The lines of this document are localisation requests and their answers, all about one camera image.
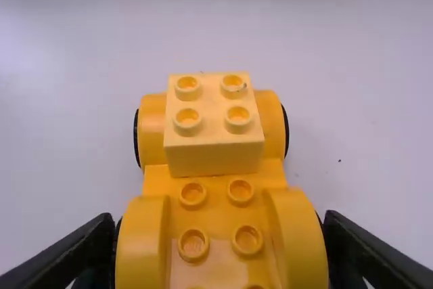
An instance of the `black wheel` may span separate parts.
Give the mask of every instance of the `black wheel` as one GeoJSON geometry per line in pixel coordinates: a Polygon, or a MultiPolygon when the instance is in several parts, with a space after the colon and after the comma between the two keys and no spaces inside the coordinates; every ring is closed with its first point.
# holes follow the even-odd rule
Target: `black wheel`
{"type": "Polygon", "coordinates": [[[135,160],[137,160],[138,167],[141,168],[140,156],[138,153],[137,122],[138,122],[138,110],[135,111],[135,117],[134,117],[134,151],[135,151],[135,160]]]}
{"type": "Polygon", "coordinates": [[[284,158],[285,158],[287,156],[287,151],[289,150],[290,130],[289,130],[289,119],[287,118],[286,109],[284,108],[283,104],[281,105],[281,108],[283,109],[284,129],[286,130],[286,149],[284,150],[284,158]]]}

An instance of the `yellow duplo brick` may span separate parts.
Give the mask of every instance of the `yellow duplo brick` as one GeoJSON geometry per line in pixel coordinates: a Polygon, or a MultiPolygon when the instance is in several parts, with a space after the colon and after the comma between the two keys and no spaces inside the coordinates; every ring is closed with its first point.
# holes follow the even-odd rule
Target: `yellow duplo brick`
{"type": "Polygon", "coordinates": [[[173,177],[253,173],[264,143],[247,72],[169,77],[164,151],[173,177]]]}

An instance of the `white surface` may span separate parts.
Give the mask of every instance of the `white surface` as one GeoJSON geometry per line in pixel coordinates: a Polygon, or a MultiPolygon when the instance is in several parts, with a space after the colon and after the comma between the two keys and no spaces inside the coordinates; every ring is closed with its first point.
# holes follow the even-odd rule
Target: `white surface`
{"type": "Polygon", "coordinates": [[[0,0],[0,273],[140,193],[169,73],[249,70],[288,181],[433,268],[432,0],[0,0]]]}

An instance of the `lego duplo toy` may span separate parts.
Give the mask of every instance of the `lego duplo toy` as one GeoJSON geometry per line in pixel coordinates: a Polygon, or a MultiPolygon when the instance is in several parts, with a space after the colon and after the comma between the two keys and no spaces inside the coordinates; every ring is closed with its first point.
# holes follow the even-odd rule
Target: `lego duplo toy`
{"type": "Polygon", "coordinates": [[[136,113],[142,194],[122,219],[116,288],[327,288],[321,226],[283,171],[289,130],[246,72],[172,75],[136,113]]]}

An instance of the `toy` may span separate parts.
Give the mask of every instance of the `toy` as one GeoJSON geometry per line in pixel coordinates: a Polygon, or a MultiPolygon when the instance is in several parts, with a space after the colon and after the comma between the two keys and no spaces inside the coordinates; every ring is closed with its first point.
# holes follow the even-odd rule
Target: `toy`
{"type": "Polygon", "coordinates": [[[286,183],[288,143],[284,107],[244,72],[172,76],[168,94],[143,97],[135,115],[145,182],[123,222],[96,216],[0,276],[0,288],[316,289],[329,280],[367,289],[365,279],[374,288],[433,288],[433,271],[340,213],[328,210],[322,225],[286,183]],[[233,107],[249,114],[229,114],[233,107]]]}
{"type": "Polygon", "coordinates": [[[287,185],[287,116],[246,72],[172,75],[135,119],[143,193],[124,214],[116,288],[327,288],[313,205],[287,185]]]}

